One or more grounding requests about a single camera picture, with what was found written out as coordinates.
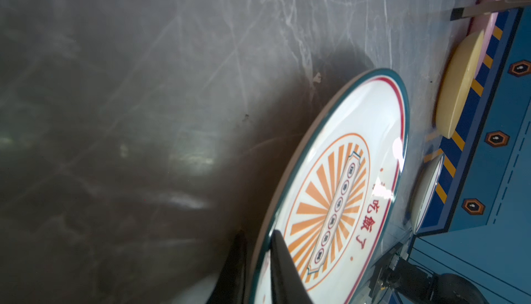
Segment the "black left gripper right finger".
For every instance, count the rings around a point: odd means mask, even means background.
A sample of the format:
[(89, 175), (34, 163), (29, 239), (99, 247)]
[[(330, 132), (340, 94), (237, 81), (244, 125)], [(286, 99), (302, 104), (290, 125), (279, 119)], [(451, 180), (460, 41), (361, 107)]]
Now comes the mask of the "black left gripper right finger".
[(272, 302), (312, 304), (288, 247), (279, 230), (272, 232), (270, 241)]

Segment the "yellow round plate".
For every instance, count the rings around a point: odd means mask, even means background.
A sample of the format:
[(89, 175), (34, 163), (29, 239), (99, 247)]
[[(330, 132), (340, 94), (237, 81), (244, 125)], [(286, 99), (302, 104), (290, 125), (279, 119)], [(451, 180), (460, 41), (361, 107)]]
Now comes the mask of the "yellow round plate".
[(475, 77), (483, 40), (483, 30), (468, 35), (447, 65), (435, 110), (436, 128), (444, 138), (450, 139), (456, 131)]

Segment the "white plate orange sunburst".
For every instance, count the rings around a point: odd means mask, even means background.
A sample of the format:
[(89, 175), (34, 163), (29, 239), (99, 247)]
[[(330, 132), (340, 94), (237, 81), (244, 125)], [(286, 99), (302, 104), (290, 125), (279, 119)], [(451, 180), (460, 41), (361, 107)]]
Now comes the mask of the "white plate orange sunburst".
[(325, 106), (272, 197), (250, 263), (246, 303), (271, 303), (270, 240), (282, 235), (314, 303), (350, 303), (394, 208), (409, 100), (390, 69), (362, 73)]

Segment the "white plate red characters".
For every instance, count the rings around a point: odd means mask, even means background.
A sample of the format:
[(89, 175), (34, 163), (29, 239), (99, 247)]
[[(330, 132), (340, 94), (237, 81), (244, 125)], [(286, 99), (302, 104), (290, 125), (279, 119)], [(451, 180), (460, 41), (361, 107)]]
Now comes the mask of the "white plate red characters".
[(412, 231), (414, 234), (419, 232), (423, 221), (426, 219), (427, 211), (434, 197), (444, 161), (444, 154), (429, 161), (422, 168), (417, 178), (409, 207)]

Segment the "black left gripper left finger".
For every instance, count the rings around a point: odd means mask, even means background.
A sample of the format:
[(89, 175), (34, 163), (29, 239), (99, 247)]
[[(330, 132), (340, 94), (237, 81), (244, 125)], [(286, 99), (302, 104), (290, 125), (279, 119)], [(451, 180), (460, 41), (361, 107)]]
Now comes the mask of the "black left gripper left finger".
[(242, 304), (246, 287), (248, 242), (244, 231), (239, 231), (218, 281), (206, 304)]

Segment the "silver wire dish rack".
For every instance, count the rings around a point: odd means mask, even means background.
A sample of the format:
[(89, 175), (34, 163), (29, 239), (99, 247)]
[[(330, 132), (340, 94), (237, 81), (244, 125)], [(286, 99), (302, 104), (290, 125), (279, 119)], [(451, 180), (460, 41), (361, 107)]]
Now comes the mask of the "silver wire dish rack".
[(451, 21), (487, 15), (493, 12), (503, 12), (514, 8), (530, 5), (530, 0), (497, 0), (468, 7), (454, 8), (450, 15)]

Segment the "pink round plate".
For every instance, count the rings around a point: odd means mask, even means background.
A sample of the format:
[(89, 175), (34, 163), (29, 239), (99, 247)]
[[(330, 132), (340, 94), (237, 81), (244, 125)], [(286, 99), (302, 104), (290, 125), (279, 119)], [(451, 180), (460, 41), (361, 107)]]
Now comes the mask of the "pink round plate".
[[(498, 1), (498, 0), (481, 0), (479, 1), (479, 4), (486, 4), (489, 2), (493, 2), (493, 1)], [(494, 12), (491, 14), (474, 17), (471, 22), (470, 31), (469, 31), (470, 34), (480, 31), (480, 30), (484, 32), (481, 53), (478, 58), (477, 69), (476, 69), (474, 76), (477, 76), (478, 72), (481, 69), (482, 63), (484, 61), (484, 58), (485, 58), (485, 55), (488, 49), (490, 38), (492, 37), (492, 33), (494, 31), (494, 26), (495, 26), (497, 17), (498, 17), (498, 13)]]

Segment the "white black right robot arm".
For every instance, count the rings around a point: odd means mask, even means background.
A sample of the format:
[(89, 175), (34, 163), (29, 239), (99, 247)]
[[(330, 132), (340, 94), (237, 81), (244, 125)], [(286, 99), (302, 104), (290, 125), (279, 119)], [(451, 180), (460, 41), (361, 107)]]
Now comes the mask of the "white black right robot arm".
[(400, 256), (394, 247), (375, 264), (369, 281), (369, 296), (384, 298), (385, 290), (402, 294), (412, 303), (487, 303), (481, 291), (469, 280), (456, 274), (426, 272)]

